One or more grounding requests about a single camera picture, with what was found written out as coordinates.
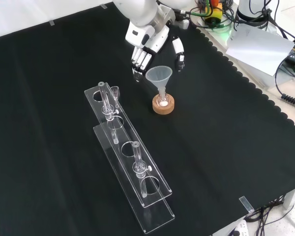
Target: black fabric mat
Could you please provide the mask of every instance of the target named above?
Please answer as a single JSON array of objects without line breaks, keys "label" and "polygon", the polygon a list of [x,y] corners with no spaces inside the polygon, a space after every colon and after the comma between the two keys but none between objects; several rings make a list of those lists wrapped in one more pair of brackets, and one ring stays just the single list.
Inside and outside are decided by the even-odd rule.
[{"label": "black fabric mat", "polygon": [[[167,85],[174,112],[155,114],[128,22],[108,4],[0,38],[0,236],[143,234],[93,133],[84,90],[100,81],[173,190],[176,219],[153,235],[207,236],[247,213],[241,196],[258,208],[295,188],[293,122],[199,31],[173,31],[186,68]],[[171,43],[153,65],[174,67]]]}]

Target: white powder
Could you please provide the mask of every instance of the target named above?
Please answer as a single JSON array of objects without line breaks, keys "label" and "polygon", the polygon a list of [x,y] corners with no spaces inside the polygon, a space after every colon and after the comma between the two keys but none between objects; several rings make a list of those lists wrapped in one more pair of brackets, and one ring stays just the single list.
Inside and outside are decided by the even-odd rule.
[{"label": "white powder", "polygon": [[161,107],[166,107],[166,106],[168,105],[168,102],[167,102],[167,101],[161,101],[161,102],[159,103],[159,105],[160,105]]}]

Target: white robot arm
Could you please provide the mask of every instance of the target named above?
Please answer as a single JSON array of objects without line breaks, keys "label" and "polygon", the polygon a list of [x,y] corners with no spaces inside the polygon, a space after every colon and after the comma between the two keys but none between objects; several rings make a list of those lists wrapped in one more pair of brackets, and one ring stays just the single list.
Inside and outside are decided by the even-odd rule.
[{"label": "white robot arm", "polygon": [[[151,60],[165,44],[169,28],[175,22],[175,13],[171,7],[181,8],[191,0],[113,0],[119,11],[130,19],[126,40],[135,46],[132,55],[132,68],[136,80],[144,75]],[[177,64],[180,69],[184,67],[183,45],[179,38],[173,41],[177,55]]]}]

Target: electronic device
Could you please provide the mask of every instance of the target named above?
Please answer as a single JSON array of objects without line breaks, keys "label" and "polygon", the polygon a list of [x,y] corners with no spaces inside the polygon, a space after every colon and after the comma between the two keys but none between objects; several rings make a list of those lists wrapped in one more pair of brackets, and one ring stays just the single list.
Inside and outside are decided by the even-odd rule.
[{"label": "electronic device", "polygon": [[233,232],[233,236],[249,236],[247,222],[242,220]]}]

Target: clear acrylic stand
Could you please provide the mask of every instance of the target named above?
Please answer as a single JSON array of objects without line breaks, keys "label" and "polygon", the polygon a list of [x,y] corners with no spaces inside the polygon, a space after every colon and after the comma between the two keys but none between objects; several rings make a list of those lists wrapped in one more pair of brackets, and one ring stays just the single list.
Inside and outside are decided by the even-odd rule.
[{"label": "clear acrylic stand", "polygon": [[172,190],[119,104],[119,91],[100,82],[85,95],[100,122],[94,131],[143,232],[174,220],[165,200]]}]

